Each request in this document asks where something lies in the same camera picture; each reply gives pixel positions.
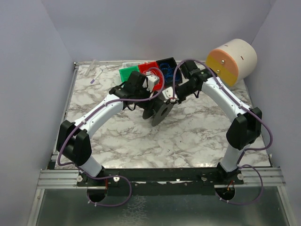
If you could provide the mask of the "black spool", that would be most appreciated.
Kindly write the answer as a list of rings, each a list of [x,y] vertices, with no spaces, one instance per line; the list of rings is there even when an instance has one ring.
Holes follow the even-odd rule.
[[[142,118],[144,120],[152,118],[151,125],[155,127],[168,116],[173,106],[169,101],[165,102],[161,99],[153,99],[144,108]]]

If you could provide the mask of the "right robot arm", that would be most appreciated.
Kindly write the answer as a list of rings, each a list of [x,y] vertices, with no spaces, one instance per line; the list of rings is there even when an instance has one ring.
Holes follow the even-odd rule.
[[[208,95],[226,114],[231,125],[226,133],[228,147],[217,169],[224,178],[238,170],[244,150],[261,134],[262,112],[240,101],[208,67],[200,70],[193,60],[180,62],[174,74],[182,73],[187,79],[182,85],[173,84],[174,98],[181,103],[187,96],[200,92]]]

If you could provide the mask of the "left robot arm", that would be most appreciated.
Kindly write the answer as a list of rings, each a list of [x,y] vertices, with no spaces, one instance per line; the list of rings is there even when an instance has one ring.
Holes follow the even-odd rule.
[[[87,114],[74,122],[63,121],[56,144],[59,152],[57,164],[63,166],[60,159],[65,156],[71,164],[96,177],[103,167],[92,156],[91,137],[106,121],[129,105],[149,106],[151,100],[157,97],[152,92],[159,81],[154,74],[133,71],[127,81],[111,88],[104,100]]]

